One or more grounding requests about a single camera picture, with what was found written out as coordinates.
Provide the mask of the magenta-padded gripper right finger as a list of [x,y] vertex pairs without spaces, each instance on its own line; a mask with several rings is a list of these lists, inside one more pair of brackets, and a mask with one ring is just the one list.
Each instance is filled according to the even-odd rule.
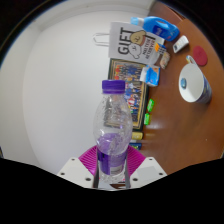
[[140,188],[166,176],[154,157],[145,157],[129,146],[126,157],[125,185],[127,189]]

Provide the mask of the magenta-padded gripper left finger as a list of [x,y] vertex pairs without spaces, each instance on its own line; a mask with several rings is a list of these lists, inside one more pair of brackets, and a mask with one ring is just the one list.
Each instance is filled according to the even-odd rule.
[[97,147],[93,146],[78,158],[71,157],[58,172],[58,176],[84,188],[97,188]]

